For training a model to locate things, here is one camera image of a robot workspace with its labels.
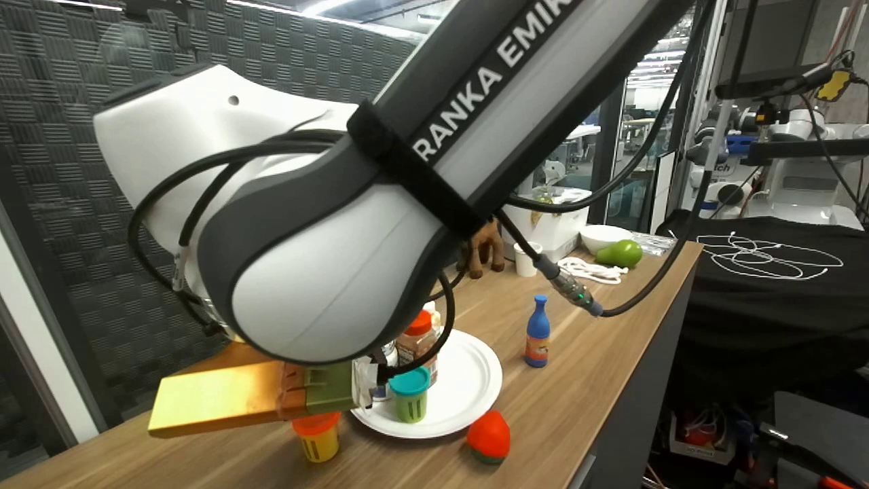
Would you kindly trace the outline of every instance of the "green cup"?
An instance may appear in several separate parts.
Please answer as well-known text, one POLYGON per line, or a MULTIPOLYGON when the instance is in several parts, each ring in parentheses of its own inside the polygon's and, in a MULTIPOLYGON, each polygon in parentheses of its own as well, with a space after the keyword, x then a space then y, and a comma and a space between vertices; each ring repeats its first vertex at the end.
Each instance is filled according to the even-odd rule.
POLYGON ((430 370, 410 370, 389 380, 396 422, 415 425, 426 415, 430 383, 430 370))

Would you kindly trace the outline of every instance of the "bottle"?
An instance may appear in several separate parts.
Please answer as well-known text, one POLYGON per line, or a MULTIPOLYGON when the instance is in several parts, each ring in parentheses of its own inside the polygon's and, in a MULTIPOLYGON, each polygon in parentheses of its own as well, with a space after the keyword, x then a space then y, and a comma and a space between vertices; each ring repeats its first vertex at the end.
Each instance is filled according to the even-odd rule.
MULTIPOLYGON (((396 339, 400 365, 410 365, 423 355, 438 342, 438 332, 432 330, 432 312, 421 311, 415 320, 396 339)), ((434 383, 434 355, 426 361, 430 378, 434 383)))
POLYGON ((544 370, 548 361, 548 316, 547 316, 547 293, 536 296, 536 312, 527 320, 527 349, 525 361, 536 370, 544 370))

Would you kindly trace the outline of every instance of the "red object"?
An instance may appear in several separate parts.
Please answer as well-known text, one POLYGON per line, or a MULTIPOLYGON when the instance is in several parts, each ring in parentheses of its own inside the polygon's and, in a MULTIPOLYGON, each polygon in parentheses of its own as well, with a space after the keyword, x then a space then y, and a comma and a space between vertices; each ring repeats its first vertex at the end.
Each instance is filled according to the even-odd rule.
POLYGON ((497 411, 484 412, 468 430, 468 446, 484 459, 505 459, 510 455, 510 425, 497 411))
POLYGON ((821 478, 819 489, 857 489, 857 487, 851 487, 851 484, 844 484, 839 478, 821 478))
POLYGON ((683 430, 683 440, 691 446, 713 446, 718 438, 718 430, 710 425, 691 425, 683 430))
POLYGON ((342 422, 342 412, 305 415, 294 419, 294 430, 298 438, 320 438, 342 422))
POLYGON ((404 335, 421 336, 421 335, 426 335, 430 330, 432 330, 432 312, 430 312, 430 311, 421 311, 421 312, 413 317, 413 323, 407 325, 404 335))

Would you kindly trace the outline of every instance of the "wooden countertop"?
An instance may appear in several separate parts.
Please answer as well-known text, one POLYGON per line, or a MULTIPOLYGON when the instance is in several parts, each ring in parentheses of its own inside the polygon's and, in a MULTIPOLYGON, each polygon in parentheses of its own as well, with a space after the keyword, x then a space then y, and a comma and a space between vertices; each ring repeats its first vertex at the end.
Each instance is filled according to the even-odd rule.
MULTIPOLYGON (((241 427, 209 436, 159 440, 146 412, 81 444, 2 487, 567 487, 635 365, 683 286, 694 278, 702 248, 687 244, 668 278, 626 316, 594 320, 559 298, 540 278, 489 273, 456 292, 456 325, 494 349, 505 370, 497 411, 510 425, 514 452, 502 464, 484 464, 446 440, 389 440, 361 425, 339 430, 342 452, 327 464, 308 464, 286 425, 241 427), (521 361, 533 293, 547 292, 552 361, 531 370, 521 361)), ((623 305, 658 270, 645 259, 620 289, 594 286, 605 305, 623 305)))

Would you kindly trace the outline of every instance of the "green object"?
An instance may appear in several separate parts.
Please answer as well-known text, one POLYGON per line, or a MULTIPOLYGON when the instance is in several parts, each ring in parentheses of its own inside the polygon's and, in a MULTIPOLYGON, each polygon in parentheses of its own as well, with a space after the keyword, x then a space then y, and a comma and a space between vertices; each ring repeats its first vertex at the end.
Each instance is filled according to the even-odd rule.
POLYGON ((641 259, 645 259, 645 248, 632 240, 615 241, 594 253, 597 264, 626 266, 626 270, 632 270, 635 264, 641 264, 641 259))
POLYGON ((305 370, 305 408, 308 412, 334 412, 354 408, 350 361, 308 368, 305 370))
POLYGON ((426 415, 426 392, 430 392, 426 370, 410 370, 391 378, 389 392, 394 395, 396 419, 403 425, 415 425, 426 415))

